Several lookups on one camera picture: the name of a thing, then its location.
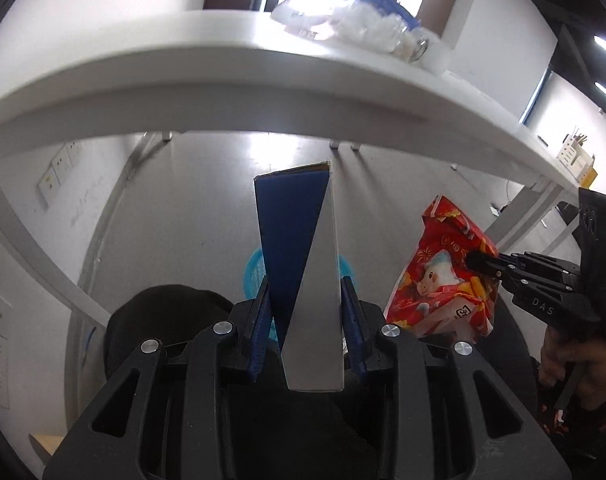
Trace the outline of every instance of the table leg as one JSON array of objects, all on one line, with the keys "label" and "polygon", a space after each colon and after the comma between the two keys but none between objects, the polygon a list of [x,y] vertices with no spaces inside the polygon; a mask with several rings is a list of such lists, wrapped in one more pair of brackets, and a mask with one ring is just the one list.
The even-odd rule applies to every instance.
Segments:
[{"label": "table leg", "polygon": [[565,229],[563,229],[563,232],[561,232],[560,235],[558,235],[553,241],[552,243],[550,243],[541,254],[545,254],[545,256],[549,256],[550,254],[552,254],[554,251],[556,251],[556,249],[558,248],[558,246],[563,243],[563,241],[570,235],[572,234],[572,232],[579,226],[579,217],[580,215],[576,215],[576,218],[574,218],[574,220],[572,220]]},{"label": "table leg", "polygon": [[563,194],[563,187],[553,182],[540,192],[524,187],[485,234],[501,253],[509,252],[559,202]]}]

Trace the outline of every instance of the blue gripper pad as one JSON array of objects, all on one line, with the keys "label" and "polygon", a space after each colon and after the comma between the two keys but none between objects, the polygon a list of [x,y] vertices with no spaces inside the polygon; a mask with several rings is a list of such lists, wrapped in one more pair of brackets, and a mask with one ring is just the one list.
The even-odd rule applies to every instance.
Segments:
[{"label": "blue gripper pad", "polygon": [[353,304],[350,296],[347,280],[341,279],[341,321],[343,323],[343,335],[347,344],[348,354],[350,356],[350,367],[358,378],[362,381],[368,373],[365,364],[366,343],[361,333],[358,319],[356,317],[356,306]]},{"label": "blue gripper pad", "polygon": [[269,290],[266,290],[263,294],[250,339],[250,358],[247,363],[247,373],[253,382],[256,381],[256,378],[263,370],[270,326],[272,326],[272,309],[270,308]]}]

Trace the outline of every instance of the person's hand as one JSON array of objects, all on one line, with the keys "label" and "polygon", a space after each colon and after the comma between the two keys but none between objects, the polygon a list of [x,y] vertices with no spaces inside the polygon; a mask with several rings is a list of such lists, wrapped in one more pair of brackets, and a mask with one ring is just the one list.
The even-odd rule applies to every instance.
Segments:
[{"label": "person's hand", "polygon": [[576,394],[582,408],[596,410],[606,402],[606,341],[596,338],[585,343],[566,341],[557,330],[548,326],[541,349],[538,380],[550,388],[557,381],[563,381],[568,362],[588,364],[576,387]]}]

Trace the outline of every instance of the person's arm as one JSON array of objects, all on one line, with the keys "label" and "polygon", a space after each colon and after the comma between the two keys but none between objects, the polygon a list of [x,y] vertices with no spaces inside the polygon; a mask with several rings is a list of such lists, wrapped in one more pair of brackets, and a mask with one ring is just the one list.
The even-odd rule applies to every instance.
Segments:
[{"label": "person's arm", "polygon": [[[587,367],[563,420],[554,410],[567,363]],[[606,341],[566,341],[553,328],[545,332],[538,369],[539,423],[568,461],[573,474],[586,478],[606,468]]]}]

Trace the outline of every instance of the floor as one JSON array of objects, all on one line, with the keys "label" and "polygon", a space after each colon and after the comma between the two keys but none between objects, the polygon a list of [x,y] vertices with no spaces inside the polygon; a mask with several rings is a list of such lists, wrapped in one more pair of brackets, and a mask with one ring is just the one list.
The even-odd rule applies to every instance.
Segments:
[{"label": "floor", "polygon": [[[245,265],[260,245],[253,178],[323,160],[333,169],[339,252],[352,266],[359,297],[381,307],[414,253],[421,213],[436,195],[453,200],[486,229],[495,218],[490,204],[504,206],[519,189],[478,171],[369,146],[353,152],[346,143],[331,150],[326,140],[282,134],[175,134],[168,143],[154,140],[123,192],[91,296],[110,312],[162,283],[244,300]],[[515,251],[542,251],[564,228],[556,211],[545,223]],[[571,237],[553,255],[580,259]],[[516,307],[514,312],[537,354],[544,327]],[[100,339],[93,338],[82,374],[90,398],[102,380]]]}]

